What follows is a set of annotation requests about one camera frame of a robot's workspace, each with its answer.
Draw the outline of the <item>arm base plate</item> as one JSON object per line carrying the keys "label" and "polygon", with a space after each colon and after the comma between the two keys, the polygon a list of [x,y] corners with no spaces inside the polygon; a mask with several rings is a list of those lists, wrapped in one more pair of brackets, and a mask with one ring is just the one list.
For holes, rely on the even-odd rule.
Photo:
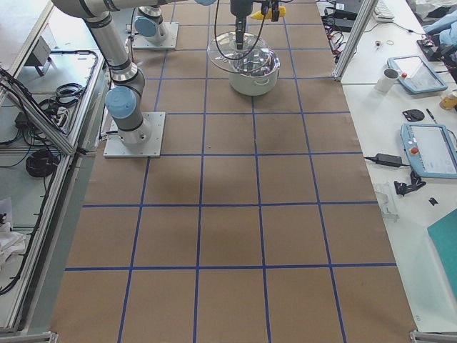
{"label": "arm base plate", "polygon": [[118,130],[113,121],[107,134],[104,156],[106,158],[142,158],[161,156],[166,121],[165,112],[143,112],[143,123],[134,131]]}
{"label": "arm base plate", "polygon": [[162,22],[154,24],[149,20],[135,20],[135,35],[133,48],[139,50],[175,49],[179,24],[177,22]]}

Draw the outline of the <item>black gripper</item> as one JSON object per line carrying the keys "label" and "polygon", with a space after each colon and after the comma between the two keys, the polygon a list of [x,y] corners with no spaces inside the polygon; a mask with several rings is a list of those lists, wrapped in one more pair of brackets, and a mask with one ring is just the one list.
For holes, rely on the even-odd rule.
{"label": "black gripper", "polygon": [[261,18],[268,13],[268,8],[271,8],[271,20],[278,21],[279,19],[279,1],[278,0],[263,0],[261,3]]}
{"label": "black gripper", "polygon": [[230,12],[236,18],[235,42],[236,48],[243,48],[244,34],[246,31],[246,18],[253,11],[252,0],[230,0]]}

